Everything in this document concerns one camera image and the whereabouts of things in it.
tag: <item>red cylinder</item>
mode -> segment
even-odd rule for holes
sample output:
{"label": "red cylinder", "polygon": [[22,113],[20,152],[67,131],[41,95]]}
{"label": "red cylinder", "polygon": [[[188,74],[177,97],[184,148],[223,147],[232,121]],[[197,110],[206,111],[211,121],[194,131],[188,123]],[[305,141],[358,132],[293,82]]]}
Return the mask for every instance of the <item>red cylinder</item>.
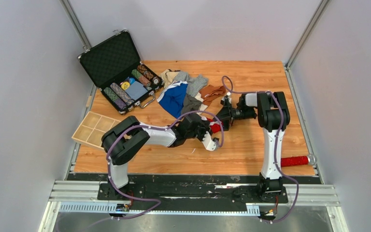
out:
{"label": "red cylinder", "polygon": [[281,167],[306,165],[309,163],[307,156],[281,158]]}

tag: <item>gray cloth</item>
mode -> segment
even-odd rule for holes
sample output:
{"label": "gray cloth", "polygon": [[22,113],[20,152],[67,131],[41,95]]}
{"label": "gray cloth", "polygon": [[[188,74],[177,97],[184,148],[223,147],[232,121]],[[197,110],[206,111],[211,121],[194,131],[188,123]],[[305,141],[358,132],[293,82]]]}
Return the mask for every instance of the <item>gray cloth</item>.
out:
{"label": "gray cloth", "polygon": [[195,97],[198,92],[208,84],[208,78],[203,77],[201,74],[198,77],[191,77],[188,73],[179,71],[175,76],[173,83],[179,81],[187,81],[188,86],[186,93],[191,97]]}
{"label": "gray cloth", "polygon": [[181,114],[185,114],[193,110],[199,110],[201,104],[202,104],[201,101],[186,94],[183,102],[183,108],[181,109]]}
{"label": "gray cloth", "polygon": [[141,96],[147,93],[147,90],[144,88],[143,84],[135,81],[130,85],[125,92],[135,101],[137,101]]}

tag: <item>open briefcase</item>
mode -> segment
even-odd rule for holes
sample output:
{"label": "open briefcase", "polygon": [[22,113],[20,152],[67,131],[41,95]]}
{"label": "open briefcase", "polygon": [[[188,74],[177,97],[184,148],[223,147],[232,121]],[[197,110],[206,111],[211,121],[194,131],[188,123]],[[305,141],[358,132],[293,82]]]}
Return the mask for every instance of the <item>open briefcase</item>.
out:
{"label": "open briefcase", "polygon": [[[122,115],[135,106],[145,108],[164,86],[164,81],[142,63],[127,30],[85,51],[78,59],[93,83]],[[153,99],[141,105],[148,96]]]}

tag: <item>wooden platform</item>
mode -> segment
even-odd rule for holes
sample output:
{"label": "wooden platform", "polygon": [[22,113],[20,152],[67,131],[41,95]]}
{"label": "wooden platform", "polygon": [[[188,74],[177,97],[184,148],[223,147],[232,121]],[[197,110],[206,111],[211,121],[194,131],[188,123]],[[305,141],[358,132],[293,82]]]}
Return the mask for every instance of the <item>wooden platform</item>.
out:
{"label": "wooden platform", "polygon": [[[287,127],[282,157],[307,155],[305,140],[292,100],[284,68],[281,62],[263,61],[145,61],[155,73],[165,69],[183,70],[195,77],[203,74],[209,78],[209,84],[221,85],[221,77],[228,75],[235,91],[271,90],[283,91],[286,96],[291,122]],[[239,95],[232,94],[233,105]],[[220,98],[213,101],[207,111],[216,114],[221,108]],[[174,121],[156,101],[145,109],[136,107],[132,112],[121,116],[97,91],[91,110],[105,116],[123,120],[134,115],[139,121],[166,126]],[[146,145],[129,163],[129,173],[148,174],[259,174],[263,161],[264,138],[258,121],[254,119],[235,121],[230,131],[225,132],[224,146],[209,152],[198,140],[187,140],[184,145],[167,148],[158,145]],[[90,147],[81,146],[74,168],[75,172],[107,172],[105,153]],[[312,166],[303,165],[286,167],[283,171],[289,175],[314,175]]]}

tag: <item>brown cloth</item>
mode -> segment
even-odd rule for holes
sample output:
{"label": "brown cloth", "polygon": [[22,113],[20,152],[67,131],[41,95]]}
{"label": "brown cloth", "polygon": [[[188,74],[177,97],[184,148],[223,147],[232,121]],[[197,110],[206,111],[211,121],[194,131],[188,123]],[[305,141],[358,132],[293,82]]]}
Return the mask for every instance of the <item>brown cloth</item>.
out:
{"label": "brown cloth", "polygon": [[200,90],[201,98],[204,99],[202,102],[204,105],[209,106],[214,99],[219,98],[225,94],[224,86],[212,86],[208,85],[207,87]]}

